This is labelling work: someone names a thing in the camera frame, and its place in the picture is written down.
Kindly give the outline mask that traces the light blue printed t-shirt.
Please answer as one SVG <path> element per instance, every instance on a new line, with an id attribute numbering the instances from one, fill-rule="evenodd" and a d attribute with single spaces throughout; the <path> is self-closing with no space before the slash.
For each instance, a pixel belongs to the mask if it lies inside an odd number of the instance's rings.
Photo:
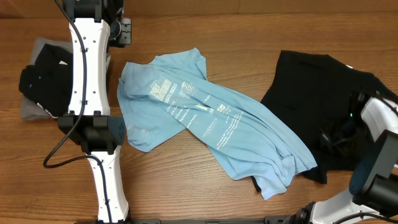
<path id="1" fill-rule="evenodd" d="M 117 97 L 129 144 L 149 152 L 183 130 L 207 145 L 233 180 L 250 177 L 264 199 L 317 166 L 303 141 L 260 102 L 210 82 L 198 49 L 125 64 Z"/>

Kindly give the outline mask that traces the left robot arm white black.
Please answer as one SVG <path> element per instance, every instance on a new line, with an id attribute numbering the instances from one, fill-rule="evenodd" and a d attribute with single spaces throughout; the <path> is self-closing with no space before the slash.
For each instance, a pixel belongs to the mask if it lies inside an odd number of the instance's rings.
<path id="1" fill-rule="evenodd" d="M 131 43 L 131 21 L 122 1 L 60 1 L 73 47 L 72 95 L 58 127 L 81 147 L 93 173 L 98 199 L 96 223 L 130 223 L 123 190 L 120 152 L 126 125 L 111 116 L 106 72 L 108 49 Z"/>

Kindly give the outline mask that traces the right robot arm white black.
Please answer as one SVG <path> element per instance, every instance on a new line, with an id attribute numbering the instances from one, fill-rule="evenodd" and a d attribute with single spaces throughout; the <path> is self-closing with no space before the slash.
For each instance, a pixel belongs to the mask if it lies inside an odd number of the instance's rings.
<path id="1" fill-rule="evenodd" d="M 374 95 L 365 104 L 361 118 L 374 144 L 359 162 L 349 189 L 334 197 L 312 202 L 289 216 L 284 223 L 339 224 L 375 218 L 397 223 L 397 104 Z"/>

